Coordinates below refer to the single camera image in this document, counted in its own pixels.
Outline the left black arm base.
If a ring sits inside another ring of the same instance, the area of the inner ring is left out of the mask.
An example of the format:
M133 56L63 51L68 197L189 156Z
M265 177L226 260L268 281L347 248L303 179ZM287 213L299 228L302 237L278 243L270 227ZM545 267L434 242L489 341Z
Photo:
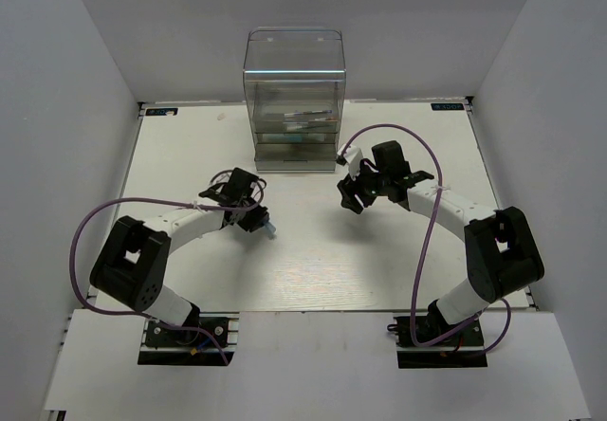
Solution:
M201 314L198 327L205 334L174 331L157 321L147 320L138 352L138 365L172 367L224 367L235 354L240 315L238 313Z

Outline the blue gel pen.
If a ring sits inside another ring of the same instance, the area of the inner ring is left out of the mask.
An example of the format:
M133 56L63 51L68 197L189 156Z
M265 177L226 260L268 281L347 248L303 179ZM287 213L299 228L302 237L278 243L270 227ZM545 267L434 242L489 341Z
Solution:
M333 110L324 109L324 110L306 110L306 111L295 111L290 113L284 113L283 116L285 118L296 118L303 116L324 116L324 115L332 115Z

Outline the light blue highlighter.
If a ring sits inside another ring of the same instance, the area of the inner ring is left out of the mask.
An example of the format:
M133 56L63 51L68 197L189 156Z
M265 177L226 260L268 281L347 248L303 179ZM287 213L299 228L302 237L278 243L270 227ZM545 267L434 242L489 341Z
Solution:
M263 229L264 229L264 231L267 234L267 236L268 236L269 239L275 239L276 238L276 227L270 221L266 221L263 224Z

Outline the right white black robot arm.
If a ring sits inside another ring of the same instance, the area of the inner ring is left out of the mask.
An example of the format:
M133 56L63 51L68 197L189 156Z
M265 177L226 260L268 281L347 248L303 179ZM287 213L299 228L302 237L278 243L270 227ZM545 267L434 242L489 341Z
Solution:
M497 210L449 191L432 174L413 171L394 140L372 152L368 160L356 146L339 149L337 162L348 170L338 184L341 206L360 214L385 197L428 218L431 228L449 231L465 247L466 278L433 301L421 323L410 319L413 345L453 342L490 305L543 277L542 257L520 209Z

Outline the red gel pen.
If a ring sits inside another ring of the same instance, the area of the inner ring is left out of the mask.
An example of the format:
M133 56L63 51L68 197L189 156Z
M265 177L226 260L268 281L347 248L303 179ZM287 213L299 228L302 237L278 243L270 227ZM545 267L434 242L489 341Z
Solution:
M288 121L301 121L301 122L328 122L328 121L337 121L338 119L331 115L325 113L291 113L284 114L284 119Z

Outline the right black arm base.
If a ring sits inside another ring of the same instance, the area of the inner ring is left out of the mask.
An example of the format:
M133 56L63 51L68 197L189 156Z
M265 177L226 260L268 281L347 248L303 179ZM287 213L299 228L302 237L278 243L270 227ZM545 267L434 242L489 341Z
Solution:
M395 339L399 369L475 369L486 368L485 338L480 321L475 320L463 330L432 347L416 347L409 331L410 317L394 317L387 325Z

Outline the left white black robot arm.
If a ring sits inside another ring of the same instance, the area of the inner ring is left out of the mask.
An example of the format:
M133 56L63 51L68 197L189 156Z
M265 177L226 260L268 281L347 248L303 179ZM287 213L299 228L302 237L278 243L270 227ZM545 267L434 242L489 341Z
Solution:
M137 203L173 209L148 219L119 218L91 269L90 284L126 306L127 315L162 322L178 343L192 343L200 333L200 309L164 284L169 258L227 227L249 233L270 228L269 211L262 204L266 186L258 175L233 168L218 174L189 203L137 198Z

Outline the clear acrylic drawer organizer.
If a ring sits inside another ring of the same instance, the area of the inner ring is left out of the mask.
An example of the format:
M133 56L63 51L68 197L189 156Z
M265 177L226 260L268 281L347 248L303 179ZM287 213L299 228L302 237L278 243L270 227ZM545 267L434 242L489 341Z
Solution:
M258 27L248 34L243 87L260 172L333 172L345 100L342 34L323 27ZM333 110L335 133L286 132L284 113ZM261 134L302 134L302 143L265 144Z

